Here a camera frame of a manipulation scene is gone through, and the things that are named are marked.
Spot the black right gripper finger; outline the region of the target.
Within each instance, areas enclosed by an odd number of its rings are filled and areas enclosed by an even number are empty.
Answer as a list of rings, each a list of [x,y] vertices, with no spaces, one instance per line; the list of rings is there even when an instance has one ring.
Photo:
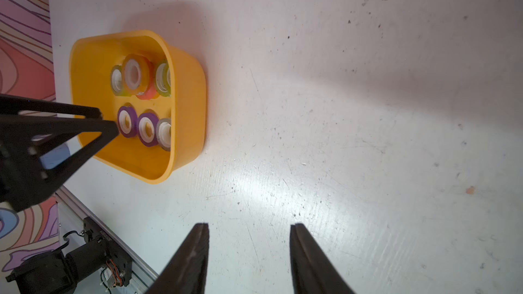
[[[290,228],[290,264],[295,293],[354,294],[302,223]]]
[[[1,202],[41,204],[117,136],[113,121],[2,115]]]
[[[1,114],[19,114],[22,111],[69,114],[85,118],[102,119],[101,111],[94,107],[1,95]]]
[[[196,223],[147,294],[205,293],[210,232]]]

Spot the yellow-green tape roll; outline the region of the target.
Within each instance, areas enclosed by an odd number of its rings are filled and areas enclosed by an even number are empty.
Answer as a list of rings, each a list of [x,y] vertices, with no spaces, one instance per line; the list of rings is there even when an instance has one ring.
[[[115,96],[127,96],[127,92],[124,87],[122,67],[120,65],[115,65],[110,72],[110,86],[112,93]]]
[[[171,87],[168,81],[169,65],[166,60],[161,61],[155,67],[154,86],[157,93],[162,97],[171,95]]]

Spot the purple tape roll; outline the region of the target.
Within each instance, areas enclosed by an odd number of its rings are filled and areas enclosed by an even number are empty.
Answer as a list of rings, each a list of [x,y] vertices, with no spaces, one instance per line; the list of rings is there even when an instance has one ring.
[[[117,113],[117,126],[120,134],[123,137],[131,138],[136,137],[138,116],[135,109],[132,106],[121,106]]]
[[[144,112],[138,117],[138,136],[141,143],[146,147],[158,145],[156,135],[158,122],[158,116],[152,111]]]

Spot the orange tape roll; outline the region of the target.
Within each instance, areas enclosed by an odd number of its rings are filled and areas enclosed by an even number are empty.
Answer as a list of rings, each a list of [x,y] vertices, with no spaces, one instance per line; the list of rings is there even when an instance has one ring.
[[[123,82],[131,95],[144,95],[150,88],[152,63],[139,54],[129,54],[123,61]]]

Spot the red tape roll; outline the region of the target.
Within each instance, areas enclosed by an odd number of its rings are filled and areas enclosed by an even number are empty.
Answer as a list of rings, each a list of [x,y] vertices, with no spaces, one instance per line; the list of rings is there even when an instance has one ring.
[[[155,83],[150,84],[146,91],[140,95],[136,95],[136,97],[140,100],[151,100],[158,98],[159,93],[156,90]]]

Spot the grey clear tape roll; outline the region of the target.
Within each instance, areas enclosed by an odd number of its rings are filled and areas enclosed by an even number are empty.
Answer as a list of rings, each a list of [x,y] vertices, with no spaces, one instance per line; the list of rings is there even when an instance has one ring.
[[[155,129],[158,145],[165,151],[171,151],[171,127],[171,119],[162,118]]]

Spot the yellow plastic storage box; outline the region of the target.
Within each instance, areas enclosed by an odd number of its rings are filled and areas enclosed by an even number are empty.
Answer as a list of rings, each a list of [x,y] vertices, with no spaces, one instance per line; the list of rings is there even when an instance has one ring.
[[[129,54],[152,64],[166,62],[171,94],[145,100],[116,95],[110,73]],[[147,147],[137,136],[119,134],[95,155],[100,162],[155,185],[202,152],[207,106],[204,70],[197,59],[170,46],[158,34],[141,30],[79,39],[70,53],[69,74],[72,103],[98,108],[106,120],[117,121],[118,109],[130,105],[137,114],[155,114],[171,121],[170,150],[159,144]]]

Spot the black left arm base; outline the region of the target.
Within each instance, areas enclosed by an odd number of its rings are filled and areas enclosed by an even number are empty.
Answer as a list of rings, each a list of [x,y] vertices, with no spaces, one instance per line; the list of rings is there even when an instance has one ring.
[[[22,262],[6,280],[15,282],[21,293],[73,293],[101,270],[108,290],[129,285],[133,259],[93,218],[83,219],[81,233],[69,231],[63,239],[58,248]]]

